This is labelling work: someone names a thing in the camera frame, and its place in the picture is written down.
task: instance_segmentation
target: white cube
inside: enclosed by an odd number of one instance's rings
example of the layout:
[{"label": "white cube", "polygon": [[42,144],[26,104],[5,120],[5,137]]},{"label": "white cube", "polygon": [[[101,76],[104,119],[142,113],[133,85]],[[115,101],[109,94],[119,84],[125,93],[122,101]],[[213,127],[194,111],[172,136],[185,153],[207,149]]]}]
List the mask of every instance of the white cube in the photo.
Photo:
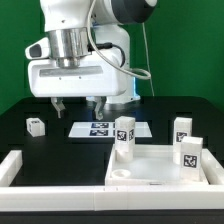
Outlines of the white cube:
[{"label": "white cube", "polygon": [[39,118],[26,119],[26,127],[33,137],[45,135],[45,125]]}]

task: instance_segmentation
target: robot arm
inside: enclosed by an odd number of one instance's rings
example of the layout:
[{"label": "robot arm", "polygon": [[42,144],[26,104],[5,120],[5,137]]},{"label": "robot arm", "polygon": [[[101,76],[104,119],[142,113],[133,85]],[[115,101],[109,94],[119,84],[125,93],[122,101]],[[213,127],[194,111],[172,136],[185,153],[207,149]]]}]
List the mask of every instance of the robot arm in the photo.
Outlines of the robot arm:
[{"label": "robot arm", "polygon": [[[144,22],[157,2],[93,1],[94,25]],[[122,74],[122,69],[115,68],[121,64],[119,50],[103,50],[104,59],[96,54],[97,49],[89,52],[87,26],[93,1],[40,0],[47,37],[26,49],[27,58],[33,59],[28,67],[29,83],[34,96],[51,97],[58,111],[63,108],[62,97],[117,96],[127,88],[127,75]],[[102,108],[102,100],[98,102],[101,106],[96,108]]]}]

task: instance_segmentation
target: black and white pattern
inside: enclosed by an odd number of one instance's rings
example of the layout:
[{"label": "black and white pattern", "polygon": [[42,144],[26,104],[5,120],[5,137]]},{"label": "black and white pattern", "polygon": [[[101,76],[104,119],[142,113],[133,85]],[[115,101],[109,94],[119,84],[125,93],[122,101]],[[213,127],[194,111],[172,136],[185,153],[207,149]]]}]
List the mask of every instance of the black and white pattern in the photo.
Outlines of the black and white pattern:
[{"label": "black and white pattern", "polygon": [[187,136],[185,132],[177,132],[176,142],[182,142],[183,138]]},{"label": "black and white pattern", "polygon": [[39,124],[39,121],[31,121],[32,124]]},{"label": "black and white pattern", "polygon": [[117,131],[117,140],[119,141],[127,141],[127,132],[126,131]]},{"label": "black and white pattern", "polygon": [[92,123],[91,128],[109,128],[109,123]]},{"label": "black and white pattern", "polygon": [[90,136],[108,136],[108,130],[91,130]]},{"label": "black and white pattern", "polygon": [[129,132],[129,141],[131,141],[134,138],[134,133],[135,133],[134,129]]},{"label": "black and white pattern", "polygon": [[184,155],[184,167],[196,168],[197,156]]}]

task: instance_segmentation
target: white robot body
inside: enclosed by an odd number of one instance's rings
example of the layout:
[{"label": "white robot body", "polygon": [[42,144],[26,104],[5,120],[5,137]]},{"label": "white robot body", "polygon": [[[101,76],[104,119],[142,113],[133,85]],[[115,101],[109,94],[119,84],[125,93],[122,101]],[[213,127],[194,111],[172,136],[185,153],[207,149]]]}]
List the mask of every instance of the white robot body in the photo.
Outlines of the white robot body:
[{"label": "white robot body", "polygon": [[[104,55],[119,65],[120,52]],[[125,92],[127,75],[121,74],[93,52],[83,57],[76,69],[60,69],[54,60],[35,60],[28,67],[29,84],[35,97],[116,96]]]},{"label": "white robot body", "polygon": [[[121,27],[117,25],[104,25],[97,26],[95,29],[96,41],[98,43],[112,42],[120,46],[126,55],[126,61],[123,66],[124,69],[130,68],[130,36]],[[135,91],[135,78],[127,76],[127,89],[126,91],[118,96],[107,96],[107,102],[105,108],[123,108],[125,104],[135,102],[139,100],[140,96]]]},{"label": "white robot body", "polygon": [[113,13],[111,0],[98,0],[93,10],[93,18],[98,25],[119,24]]},{"label": "white robot body", "polygon": [[91,0],[40,0],[45,32],[86,27]]}]

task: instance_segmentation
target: white box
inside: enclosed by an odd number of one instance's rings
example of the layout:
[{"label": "white box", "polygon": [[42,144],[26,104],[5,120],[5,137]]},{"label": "white box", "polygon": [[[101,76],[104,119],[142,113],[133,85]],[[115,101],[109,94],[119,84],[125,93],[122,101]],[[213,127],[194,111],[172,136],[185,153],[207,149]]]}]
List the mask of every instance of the white box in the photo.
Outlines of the white box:
[{"label": "white box", "polygon": [[186,136],[181,143],[180,176],[187,180],[200,180],[202,138]]},{"label": "white box", "polygon": [[[114,172],[119,170],[124,173],[114,177]],[[172,146],[135,145],[133,160],[127,163],[116,160],[113,146],[105,185],[208,185],[203,169],[200,170],[200,181],[181,179],[180,170],[181,166],[173,163]]]},{"label": "white box", "polygon": [[181,141],[185,136],[192,134],[192,119],[177,117],[174,121],[173,131],[173,162],[180,164]]},{"label": "white box", "polygon": [[135,146],[135,118],[119,117],[115,120],[115,149],[117,160],[130,162]]},{"label": "white box", "polygon": [[39,118],[26,119],[27,131],[33,136],[45,135],[45,125]]}]

